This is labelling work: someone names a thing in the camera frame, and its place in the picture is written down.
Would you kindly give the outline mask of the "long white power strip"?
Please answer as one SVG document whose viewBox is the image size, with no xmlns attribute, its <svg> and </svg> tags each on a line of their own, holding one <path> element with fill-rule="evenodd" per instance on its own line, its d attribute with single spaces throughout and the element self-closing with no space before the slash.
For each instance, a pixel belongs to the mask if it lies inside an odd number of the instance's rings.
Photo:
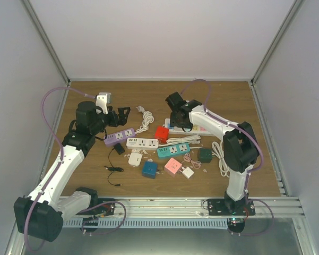
<svg viewBox="0 0 319 255">
<path fill-rule="evenodd" d="M 166 118 L 164 124 L 162 125 L 164 128 L 167 128 L 169 130 L 169 134 L 181 134 L 181 135 L 200 135 L 200 136 L 213 136 L 210 132 L 208 132 L 206 129 L 194 125 L 192 127 L 192 130 L 188 130 L 185 132 L 182 128 L 171 126 L 170 125 L 170 119 Z"/>
</svg>

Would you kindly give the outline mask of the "red cube adapter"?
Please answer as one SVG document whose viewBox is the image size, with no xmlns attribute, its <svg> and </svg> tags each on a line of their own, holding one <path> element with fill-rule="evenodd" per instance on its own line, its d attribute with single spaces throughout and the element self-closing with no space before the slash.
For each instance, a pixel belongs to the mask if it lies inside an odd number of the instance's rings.
<svg viewBox="0 0 319 255">
<path fill-rule="evenodd" d="M 169 129 L 163 126 L 157 127 L 154 138 L 159 141 L 160 144 L 166 144 L 168 139 Z"/>
</svg>

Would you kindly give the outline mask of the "dark green cube adapter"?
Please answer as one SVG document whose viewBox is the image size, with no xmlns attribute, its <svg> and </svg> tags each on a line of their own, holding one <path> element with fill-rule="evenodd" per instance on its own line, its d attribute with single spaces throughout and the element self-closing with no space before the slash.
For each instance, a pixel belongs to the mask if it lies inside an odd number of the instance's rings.
<svg viewBox="0 0 319 255">
<path fill-rule="evenodd" d="M 200 148 L 197 154 L 198 161 L 201 163 L 210 163 L 213 158 L 211 148 Z"/>
</svg>

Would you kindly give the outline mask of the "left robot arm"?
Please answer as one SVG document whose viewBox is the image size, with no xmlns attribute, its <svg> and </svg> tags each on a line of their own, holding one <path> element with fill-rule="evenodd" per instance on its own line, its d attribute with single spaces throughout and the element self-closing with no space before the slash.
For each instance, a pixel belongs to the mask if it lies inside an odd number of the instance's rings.
<svg viewBox="0 0 319 255">
<path fill-rule="evenodd" d="M 70 197 L 59 198 L 75 169 L 83 162 L 96 142 L 97 134 L 106 128 L 124 126 L 130 107 L 114 111 L 111 106 L 103 112 L 92 101 L 78 104 L 76 118 L 70 123 L 60 151 L 38 186 L 27 196 L 14 203 L 18 231 L 24 237 L 33 236 L 52 242 L 60 234 L 63 223 L 77 214 L 98 214 L 97 192 L 79 188 Z"/>
</svg>

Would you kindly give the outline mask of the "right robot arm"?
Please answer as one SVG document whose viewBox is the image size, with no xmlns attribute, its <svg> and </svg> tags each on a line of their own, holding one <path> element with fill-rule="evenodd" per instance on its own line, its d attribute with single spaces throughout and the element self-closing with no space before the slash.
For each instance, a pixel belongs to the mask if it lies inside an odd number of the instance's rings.
<svg viewBox="0 0 319 255">
<path fill-rule="evenodd" d="M 182 129 L 200 126 L 216 136 L 223 144 L 223 159 L 229 167 L 229 184 L 225 191 L 225 211 L 236 215 L 242 211 L 248 199 L 248 181 L 257 158 L 264 160 L 253 129 L 247 122 L 241 124 L 227 120 L 197 100 L 185 101 L 166 98 L 171 109 L 172 125 Z"/>
</svg>

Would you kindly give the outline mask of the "small white plug adapter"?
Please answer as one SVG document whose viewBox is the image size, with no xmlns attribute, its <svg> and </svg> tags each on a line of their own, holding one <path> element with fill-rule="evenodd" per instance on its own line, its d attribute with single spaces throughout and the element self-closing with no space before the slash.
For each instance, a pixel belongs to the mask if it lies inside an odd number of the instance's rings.
<svg viewBox="0 0 319 255">
<path fill-rule="evenodd" d="M 181 173 L 187 179 L 190 179 L 194 175 L 194 171 L 190 167 L 182 167 Z"/>
</svg>

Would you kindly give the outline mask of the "purple power strip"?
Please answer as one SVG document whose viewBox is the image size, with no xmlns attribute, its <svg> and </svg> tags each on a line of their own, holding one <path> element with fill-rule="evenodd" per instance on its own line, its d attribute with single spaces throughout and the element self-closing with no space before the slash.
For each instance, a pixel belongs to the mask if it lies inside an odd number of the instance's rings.
<svg viewBox="0 0 319 255">
<path fill-rule="evenodd" d="M 132 138 L 136 135 L 133 128 L 122 130 L 116 133 L 107 135 L 104 139 L 104 143 L 107 147 L 116 145 L 117 143 L 125 142 L 128 138 Z"/>
</svg>

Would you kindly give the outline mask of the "white power strip centre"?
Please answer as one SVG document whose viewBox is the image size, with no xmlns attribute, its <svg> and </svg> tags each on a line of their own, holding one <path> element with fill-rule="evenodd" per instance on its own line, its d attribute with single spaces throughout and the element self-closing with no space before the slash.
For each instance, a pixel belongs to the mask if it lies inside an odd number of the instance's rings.
<svg viewBox="0 0 319 255">
<path fill-rule="evenodd" d="M 159 140 L 148 138 L 128 138 L 126 146 L 128 149 L 157 150 L 159 148 Z"/>
</svg>

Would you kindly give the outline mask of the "teal power strip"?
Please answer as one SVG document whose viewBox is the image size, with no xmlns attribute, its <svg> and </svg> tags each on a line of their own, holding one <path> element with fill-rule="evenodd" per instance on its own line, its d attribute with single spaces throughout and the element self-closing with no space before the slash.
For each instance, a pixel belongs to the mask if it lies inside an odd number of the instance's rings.
<svg viewBox="0 0 319 255">
<path fill-rule="evenodd" d="M 157 155 L 160 159 L 177 157 L 190 152 L 188 143 L 180 143 L 171 146 L 161 147 L 157 149 Z"/>
</svg>

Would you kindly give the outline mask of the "white square charger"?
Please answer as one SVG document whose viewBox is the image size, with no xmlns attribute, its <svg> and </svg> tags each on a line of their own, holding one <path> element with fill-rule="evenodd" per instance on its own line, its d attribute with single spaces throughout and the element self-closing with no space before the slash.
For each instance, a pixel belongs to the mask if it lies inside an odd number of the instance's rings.
<svg viewBox="0 0 319 255">
<path fill-rule="evenodd" d="M 128 158 L 128 164 L 133 167 L 138 167 L 142 160 L 142 154 L 139 152 L 132 152 Z"/>
</svg>

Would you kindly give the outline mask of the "pink cube adapter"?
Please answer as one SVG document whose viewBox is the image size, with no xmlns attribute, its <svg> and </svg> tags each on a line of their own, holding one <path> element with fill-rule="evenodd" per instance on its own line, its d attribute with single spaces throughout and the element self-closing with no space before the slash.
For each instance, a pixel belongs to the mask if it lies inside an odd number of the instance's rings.
<svg viewBox="0 0 319 255">
<path fill-rule="evenodd" d="M 182 164 L 174 158 L 170 158 L 164 166 L 164 171 L 170 176 L 175 177 L 181 170 Z"/>
</svg>

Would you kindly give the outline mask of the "blue cube adapter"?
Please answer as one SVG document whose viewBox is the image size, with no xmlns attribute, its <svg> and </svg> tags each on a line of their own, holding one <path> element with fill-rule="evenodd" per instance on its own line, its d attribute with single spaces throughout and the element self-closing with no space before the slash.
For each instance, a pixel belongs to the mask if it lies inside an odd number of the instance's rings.
<svg viewBox="0 0 319 255">
<path fill-rule="evenodd" d="M 143 169 L 142 169 L 142 176 L 147 177 L 150 179 L 156 178 L 156 173 L 158 169 L 158 164 L 151 161 L 146 161 L 144 163 Z"/>
</svg>

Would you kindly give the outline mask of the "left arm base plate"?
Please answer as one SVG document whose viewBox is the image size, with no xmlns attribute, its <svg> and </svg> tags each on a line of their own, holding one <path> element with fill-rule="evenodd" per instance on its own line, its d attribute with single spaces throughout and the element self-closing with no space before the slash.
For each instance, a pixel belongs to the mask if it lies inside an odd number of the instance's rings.
<svg viewBox="0 0 319 255">
<path fill-rule="evenodd" d="M 107 202 L 107 201 L 115 201 L 114 198 L 98 198 L 96 201 L 91 200 L 90 204 L 89 204 L 89 208 L 94 207 L 98 204 L 101 204 L 103 202 Z M 113 215 L 114 214 L 114 209 L 111 209 L 111 206 L 114 207 L 114 203 L 108 203 L 106 205 L 102 205 L 100 207 L 97 207 L 95 209 L 92 209 L 90 211 L 86 211 L 86 212 L 79 212 L 77 213 L 77 215 L 91 215 L 91 216 L 100 216 L 100 215 Z"/>
</svg>

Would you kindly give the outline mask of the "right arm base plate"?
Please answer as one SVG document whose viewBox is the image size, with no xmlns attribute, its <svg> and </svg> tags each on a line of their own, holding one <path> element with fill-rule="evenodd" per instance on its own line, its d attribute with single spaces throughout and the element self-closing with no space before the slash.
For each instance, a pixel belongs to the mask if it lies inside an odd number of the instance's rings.
<svg viewBox="0 0 319 255">
<path fill-rule="evenodd" d="M 246 203 L 245 199 L 236 201 L 231 205 L 231 209 L 227 207 L 224 198 L 213 198 L 206 200 L 206 207 L 210 216 L 255 216 L 256 211 L 253 202 Z"/>
</svg>

